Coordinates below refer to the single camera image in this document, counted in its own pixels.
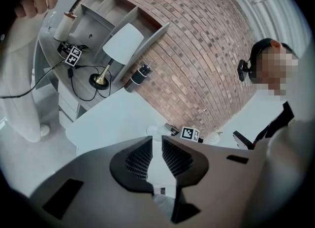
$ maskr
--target white shoe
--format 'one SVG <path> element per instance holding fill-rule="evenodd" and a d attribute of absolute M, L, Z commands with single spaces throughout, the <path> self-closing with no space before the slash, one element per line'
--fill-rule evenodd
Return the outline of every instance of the white shoe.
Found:
<path fill-rule="evenodd" d="M 41 125 L 40 126 L 40 136 L 44 137 L 47 136 L 50 132 L 50 128 L 47 125 Z"/>

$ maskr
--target gray floor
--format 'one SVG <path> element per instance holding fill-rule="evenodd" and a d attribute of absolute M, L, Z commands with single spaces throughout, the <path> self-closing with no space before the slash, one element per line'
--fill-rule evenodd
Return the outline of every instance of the gray floor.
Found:
<path fill-rule="evenodd" d="M 51 128 L 48 136 L 38 143 L 29 143 L 6 121 L 0 129 L 0 167 L 11 187 L 27 196 L 76 155 L 76 147 L 59 124 L 57 93 L 49 91 L 46 98 L 42 94 L 34 94 L 34 97 L 41 122 Z M 3 117 L 0 109 L 0 121 Z"/>

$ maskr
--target table lamp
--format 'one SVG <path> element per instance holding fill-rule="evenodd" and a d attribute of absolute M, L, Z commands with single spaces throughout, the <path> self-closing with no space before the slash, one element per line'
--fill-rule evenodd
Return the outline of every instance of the table lamp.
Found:
<path fill-rule="evenodd" d="M 123 65 L 129 63 L 132 55 L 143 40 L 142 33 L 132 24 L 128 23 L 121 28 L 104 46 L 103 51 L 111 57 L 108 65 L 101 74 L 92 74 L 89 78 L 90 84 L 98 90 L 106 90 L 109 86 L 105 75 L 113 63 L 117 61 Z"/>

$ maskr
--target table top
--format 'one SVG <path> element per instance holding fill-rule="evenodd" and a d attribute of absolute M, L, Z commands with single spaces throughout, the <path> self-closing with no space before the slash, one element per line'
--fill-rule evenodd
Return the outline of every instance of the table top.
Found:
<path fill-rule="evenodd" d="M 47 28 L 43 27 L 38 36 L 39 44 L 42 48 L 42 51 L 47 59 L 47 62 L 50 67 L 55 66 L 57 63 L 62 61 L 62 57 L 57 52 L 57 48 L 60 44 L 59 41 L 54 39 L 55 29 L 51 29 L 50 32 L 47 31 Z M 76 40 L 72 34 L 69 35 L 68 42 L 71 44 L 81 44 L 78 40 Z M 82 52 L 82 55 L 77 63 L 78 65 L 98 65 L 94 62 L 94 55 L 90 52 Z M 60 66 L 56 67 L 53 72 L 56 77 L 61 81 L 64 86 L 68 89 L 68 91 L 77 99 L 80 105 L 82 105 L 86 110 L 91 109 L 93 106 L 104 100 L 98 93 L 92 101 L 83 101 L 80 100 L 73 92 L 71 86 L 71 80 L 68 78 L 67 70 L 70 66 L 62 63 Z M 92 67 L 85 67 L 73 70 L 73 87 L 76 93 L 84 98 L 91 99 L 95 94 L 95 88 L 93 88 L 89 84 L 89 77 L 91 74 L 96 73 L 96 70 Z M 107 80 L 110 80 L 109 73 L 106 73 Z M 111 84 L 111 94 L 115 93 L 119 88 L 123 85 L 121 82 L 116 82 Z M 109 89 L 105 91 L 99 91 L 102 96 L 107 97 L 109 93 Z"/>
<path fill-rule="evenodd" d="M 128 139 L 147 136 L 149 126 L 163 126 L 167 120 L 137 92 L 121 88 L 82 115 L 65 131 L 78 148 L 77 155 Z"/>

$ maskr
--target paper towel roll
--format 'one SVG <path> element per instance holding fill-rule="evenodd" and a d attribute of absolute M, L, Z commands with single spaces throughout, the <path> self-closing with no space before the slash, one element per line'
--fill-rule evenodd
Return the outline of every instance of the paper towel roll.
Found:
<path fill-rule="evenodd" d="M 72 24 L 76 18 L 77 16 L 72 13 L 64 13 L 63 19 L 57 27 L 54 38 L 58 41 L 66 41 L 70 33 Z"/>

